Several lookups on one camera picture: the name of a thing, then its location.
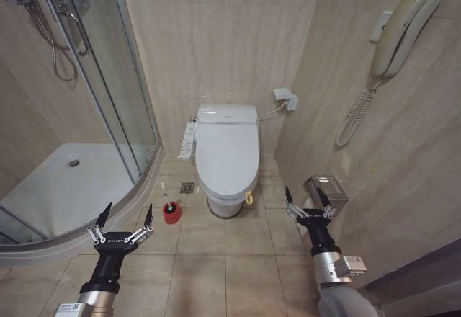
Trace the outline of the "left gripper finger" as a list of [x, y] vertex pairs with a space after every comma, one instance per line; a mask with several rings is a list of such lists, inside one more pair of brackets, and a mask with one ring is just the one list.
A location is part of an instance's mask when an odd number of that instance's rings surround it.
[[103, 244], [106, 242], [106, 238], [103, 232], [103, 227], [105, 223], [107, 222], [111, 207], [112, 207], [112, 203], [108, 204], [108, 206], [106, 206], [103, 212], [99, 214], [96, 223], [87, 228], [87, 231], [89, 232], [89, 235], [91, 236], [94, 246]]
[[129, 244], [141, 244], [144, 242], [153, 232], [153, 207], [150, 205], [144, 224], [141, 228], [135, 231], [132, 235], [128, 236], [127, 242]]

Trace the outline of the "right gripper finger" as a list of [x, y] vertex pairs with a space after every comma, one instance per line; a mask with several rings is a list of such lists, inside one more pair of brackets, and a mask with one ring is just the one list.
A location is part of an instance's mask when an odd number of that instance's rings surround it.
[[294, 219], [305, 219], [309, 217], [309, 214], [302, 208], [294, 204], [291, 193], [288, 186], [285, 187], [285, 211]]
[[336, 207], [331, 204], [328, 196], [321, 189], [318, 190], [318, 194], [319, 194], [320, 200], [322, 202], [322, 205], [324, 206], [324, 209], [323, 209], [324, 210], [324, 213], [323, 213], [324, 218], [328, 218], [328, 219], [332, 220], [333, 217], [334, 217], [334, 214], [336, 212]]

